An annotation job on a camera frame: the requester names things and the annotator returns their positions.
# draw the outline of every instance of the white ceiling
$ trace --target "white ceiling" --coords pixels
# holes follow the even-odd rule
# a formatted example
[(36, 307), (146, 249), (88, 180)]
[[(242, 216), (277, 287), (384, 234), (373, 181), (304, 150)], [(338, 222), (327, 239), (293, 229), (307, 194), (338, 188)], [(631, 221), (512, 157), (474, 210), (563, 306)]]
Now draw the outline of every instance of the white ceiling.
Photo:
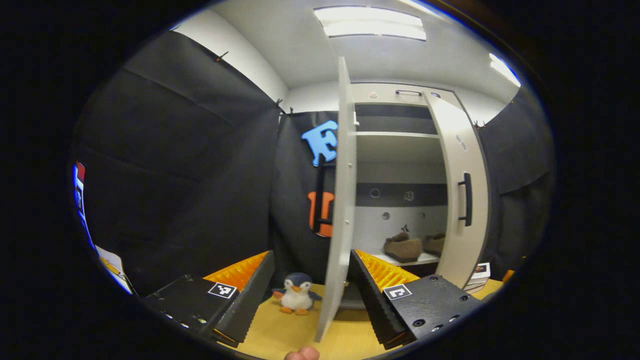
[[(379, 6), (422, 19), (427, 41), (352, 36), (328, 38), (313, 8)], [(352, 81), (412, 79), (460, 86), (504, 101), (518, 88), (489, 67), (490, 46), (449, 19), (397, 0), (227, 0), (212, 7), (271, 64), (289, 88), (337, 79), (344, 56)]]

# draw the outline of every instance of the black handle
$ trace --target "black handle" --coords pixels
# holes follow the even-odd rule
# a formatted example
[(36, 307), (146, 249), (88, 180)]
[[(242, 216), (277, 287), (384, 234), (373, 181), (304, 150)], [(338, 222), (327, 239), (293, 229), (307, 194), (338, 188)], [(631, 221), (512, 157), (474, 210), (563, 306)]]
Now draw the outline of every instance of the black handle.
[(465, 186), (465, 193), (467, 195), (467, 201), (466, 201), (467, 214), (463, 217), (459, 217), (458, 220), (464, 220), (465, 226), (471, 226), (471, 217), (472, 217), (472, 210), (473, 210), (473, 202), (472, 202), (473, 195), (471, 193), (471, 174), (469, 174), (468, 172), (465, 172), (465, 180), (460, 181), (458, 185)]
[(318, 175), (316, 178), (316, 206), (314, 209), (314, 224), (313, 230), (314, 233), (318, 233), (320, 231), (320, 224), (328, 224), (331, 225), (332, 221), (328, 219), (320, 218), (322, 211), (322, 198), (324, 195), (324, 170), (328, 167), (335, 167), (334, 163), (325, 163), (324, 155), (318, 155)]
[(422, 96), (422, 93), (419, 91), (413, 91), (413, 90), (396, 90), (396, 94), (400, 94), (400, 92), (415, 92), (416, 94), (418, 94), (418, 96)]

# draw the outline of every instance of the stuffed penguin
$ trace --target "stuffed penguin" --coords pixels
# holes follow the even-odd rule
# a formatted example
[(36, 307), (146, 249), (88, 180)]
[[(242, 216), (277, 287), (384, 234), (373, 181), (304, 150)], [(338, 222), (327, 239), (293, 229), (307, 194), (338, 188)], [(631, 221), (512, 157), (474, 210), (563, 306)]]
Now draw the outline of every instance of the stuffed penguin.
[(294, 272), (284, 279), (284, 289), (272, 289), (273, 296), (280, 299), (280, 311), (296, 315), (307, 315), (309, 309), (314, 306), (315, 300), (322, 298), (309, 291), (311, 289), (311, 276), (301, 272)]

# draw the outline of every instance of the open cabinet door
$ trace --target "open cabinet door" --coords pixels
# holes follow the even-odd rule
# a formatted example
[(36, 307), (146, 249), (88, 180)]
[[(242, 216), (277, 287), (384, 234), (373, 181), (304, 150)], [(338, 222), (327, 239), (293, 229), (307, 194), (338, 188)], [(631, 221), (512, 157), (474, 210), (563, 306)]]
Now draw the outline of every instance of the open cabinet door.
[(318, 319), (316, 342), (322, 340), (340, 306), (344, 282), (347, 279), (349, 254), (353, 239), (356, 201), (356, 120), (351, 80), (344, 57), (338, 58), (338, 86), (340, 108), (338, 111), (338, 155), (335, 165), (333, 233), (329, 247), (324, 297)]
[(463, 288), (484, 247), (488, 186), (484, 160), (467, 114), (423, 93), (440, 134), (447, 174), (447, 230), (436, 274)]

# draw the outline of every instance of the brown shoe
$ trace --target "brown shoe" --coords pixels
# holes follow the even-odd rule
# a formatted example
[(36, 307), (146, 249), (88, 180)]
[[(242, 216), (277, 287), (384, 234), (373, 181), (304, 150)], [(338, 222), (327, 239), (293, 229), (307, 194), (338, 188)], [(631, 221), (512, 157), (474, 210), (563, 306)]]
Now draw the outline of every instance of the brown shoe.
[(418, 261), (418, 257), (422, 254), (420, 240), (409, 239), (408, 237), (407, 233), (400, 233), (393, 238), (388, 238), (383, 247), (385, 254), (400, 263)]
[(422, 241), (422, 249), (424, 249), (424, 252), (441, 256), (445, 239), (444, 233), (438, 233), (433, 236), (427, 235)]

